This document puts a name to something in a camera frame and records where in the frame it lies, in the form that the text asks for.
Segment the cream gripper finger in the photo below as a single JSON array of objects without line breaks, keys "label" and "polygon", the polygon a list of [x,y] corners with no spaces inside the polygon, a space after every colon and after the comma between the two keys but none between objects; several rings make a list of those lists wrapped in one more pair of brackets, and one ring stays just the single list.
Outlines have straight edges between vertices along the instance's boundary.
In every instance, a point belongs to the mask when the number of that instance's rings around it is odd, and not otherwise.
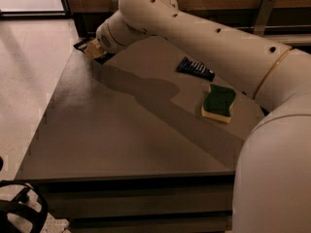
[{"label": "cream gripper finger", "polygon": [[97,39],[93,39],[87,43],[85,54],[89,59],[96,59],[101,57],[105,51],[99,44]]}]

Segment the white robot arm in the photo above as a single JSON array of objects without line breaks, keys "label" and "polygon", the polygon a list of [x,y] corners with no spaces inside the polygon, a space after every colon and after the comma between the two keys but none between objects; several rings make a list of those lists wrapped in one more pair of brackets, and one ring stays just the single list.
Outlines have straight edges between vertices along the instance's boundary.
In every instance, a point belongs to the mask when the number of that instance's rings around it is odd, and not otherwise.
[{"label": "white robot arm", "polygon": [[311,55],[183,13],[176,0],[119,0],[96,30],[109,53],[151,35],[209,65],[269,112],[238,158],[233,233],[311,233]]}]

